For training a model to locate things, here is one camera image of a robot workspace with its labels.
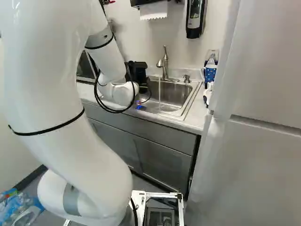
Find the stainless steel cabinet door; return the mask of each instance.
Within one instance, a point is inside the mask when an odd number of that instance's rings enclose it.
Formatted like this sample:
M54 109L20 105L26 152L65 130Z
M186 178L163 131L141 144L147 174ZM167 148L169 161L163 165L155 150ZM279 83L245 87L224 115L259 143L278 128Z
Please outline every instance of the stainless steel cabinet door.
M184 194L191 157L140 137L135 137L135 143L143 173Z
M107 146L116 152L130 168L142 173L133 135L93 119L89 121Z

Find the gray band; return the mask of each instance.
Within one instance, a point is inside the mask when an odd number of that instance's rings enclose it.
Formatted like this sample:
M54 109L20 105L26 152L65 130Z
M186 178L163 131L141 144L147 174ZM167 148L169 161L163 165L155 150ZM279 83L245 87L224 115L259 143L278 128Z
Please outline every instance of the gray band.
M108 25L101 32L90 35L85 47L86 48L95 48L99 46L104 46L106 43L110 42L113 38L113 33L110 26Z
M63 207L66 213L75 216L81 216L78 207L79 190L71 184L66 184L63 194Z

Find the paper towel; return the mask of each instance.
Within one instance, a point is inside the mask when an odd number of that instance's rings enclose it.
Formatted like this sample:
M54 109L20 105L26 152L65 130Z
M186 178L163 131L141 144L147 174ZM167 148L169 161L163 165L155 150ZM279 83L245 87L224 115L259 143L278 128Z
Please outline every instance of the paper towel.
M140 20L151 20L167 17L167 0L145 4L140 8Z

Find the paper towel dispenser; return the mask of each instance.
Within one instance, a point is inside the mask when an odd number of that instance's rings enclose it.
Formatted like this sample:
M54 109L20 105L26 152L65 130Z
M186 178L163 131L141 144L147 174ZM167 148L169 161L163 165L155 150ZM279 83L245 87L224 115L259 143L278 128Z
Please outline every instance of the paper towel dispenser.
M154 2L157 2L157 1L166 1L166 0L131 0L131 6L139 8L139 6L141 6L141 5L154 3ZM180 3L182 1L183 0L175 0L176 3Z

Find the running water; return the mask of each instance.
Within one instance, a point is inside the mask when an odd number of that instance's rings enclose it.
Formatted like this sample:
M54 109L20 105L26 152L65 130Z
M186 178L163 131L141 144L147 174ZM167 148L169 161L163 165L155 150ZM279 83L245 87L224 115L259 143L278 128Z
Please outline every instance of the running water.
M161 111L161 78L159 76L159 111Z

